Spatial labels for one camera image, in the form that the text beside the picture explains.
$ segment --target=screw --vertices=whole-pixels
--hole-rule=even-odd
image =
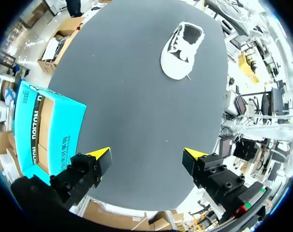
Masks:
[[[215,168],[210,169],[210,172],[213,174],[216,172]]]
[[[79,169],[78,169],[78,172],[83,174],[85,171],[84,171],[83,168],[79,168]]]
[[[68,182],[64,182],[64,187],[68,190],[70,190],[71,186]]]
[[[243,181],[245,179],[245,176],[244,175],[240,175],[239,177],[238,177],[238,180],[240,180],[240,181]]]
[[[232,188],[232,186],[233,186],[232,183],[227,182],[227,183],[225,184],[225,189],[229,190],[229,189]]]

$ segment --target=cable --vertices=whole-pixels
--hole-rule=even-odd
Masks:
[[[227,17],[229,17],[230,19],[232,19],[233,21],[236,21],[238,23],[248,23],[247,21],[242,21],[236,18],[231,17],[230,15],[228,15],[226,12],[223,11],[223,9],[219,6],[218,0],[215,0],[215,4],[216,6],[219,8],[220,11],[222,11],[224,13],[224,15],[226,15]]]

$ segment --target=cardboard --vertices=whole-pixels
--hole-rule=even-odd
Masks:
[[[50,185],[76,154],[86,106],[22,81],[15,107],[15,138],[21,172]]]
[[[1,89],[2,95],[5,97],[6,96],[6,94],[5,94],[6,89],[7,88],[11,88],[12,89],[13,86],[14,86],[14,83],[11,83],[9,81],[4,81],[4,83],[2,84],[2,89]]]
[[[20,166],[19,166],[19,162],[16,156],[16,153],[14,152],[10,142],[9,142],[9,134],[12,133],[12,131],[6,131],[6,132],[0,132],[0,155],[2,154],[6,154],[7,153],[7,149],[9,150],[10,155],[12,156],[12,158],[15,161],[15,165],[16,168],[18,170],[18,173],[20,175],[20,177],[23,176]],[[3,171],[3,166],[0,162],[0,171]]]
[[[70,36],[68,39],[66,39],[62,49],[60,50],[58,56],[54,61],[50,60],[41,60],[42,56],[45,52],[46,46],[42,50],[41,54],[39,55],[38,63],[39,66],[42,68],[42,70],[45,73],[53,74],[57,65],[59,64],[59,61],[61,60],[62,56],[64,55],[66,49],[68,48],[69,44],[72,42],[73,38],[77,35],[79,32],[77,30],[77,27],[80,26],[82,21],[85,19],[85,17],[77,17],[77,18],[68,18],[66,19],[61,25],[56,29],[56,31],[51,36],[51,39],[55,37],[56,39],[60,39],[61,37],[67,37]]]
[[[14,152],[13,148],[12,147],[8,147],[7,150],[9,151],[10,155],[12,156],[12,158],[14,159],[15,161],[15,165],[16,165],[16,168],[17,168],[17,171],[20,175],[20,177],[23,176],[22,172],[21,172],[21,168],[20,168],[20,165],[19,165],[19,161],[17,159],[17,155],[16,153]]]
[[[174,223],[176,226],[183,222],[183,214],[178,214],[176,210],[171,210],[171,213],[173,214]],[[169,224],[169,220],[164,211],[159,211],[152,221],[154,222],[151,224],[151,227],[154,231],[172,230],[172,227]]]
[[[38,144],[38,165],[43,168],[45,172],[49,173],[48,151],[40,144]]]
[[[51,123],[51,116],[54,106],[54,101],[49,98],[43,98],[42,100],[42,110],[40,114],[39,125],[39,144],[47,150],[48,148],[48,134],[49,125]]]
[[[9,140],[11,147],[13,148],[13,151],[16,153],[15,136],[13,135],[12,132],[8,133],[8,140]]]
[[[143,218],[113,214],[105,211],[98,203],[92,201],[88,203],[83,218],[113,228],[134,231],[152,230],[146,214]]]

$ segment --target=white sneaker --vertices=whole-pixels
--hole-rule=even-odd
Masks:
[[[181,22],[161,52],[161,68],[164,73],[175,80],[188,76],[204,37],[201,27]]]

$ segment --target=desk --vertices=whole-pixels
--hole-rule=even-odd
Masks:
[[[182,21],[205,39],[188,78],[161,69],[161,51]],[[111,147],[112,164],[89,195],[137,210],[176,208],[193,188],[184,147],[211,153],[220,132],[227,53],[218,22],[176,0],[117,0],[72,41],[50,88],[87,106],[77,151]]]

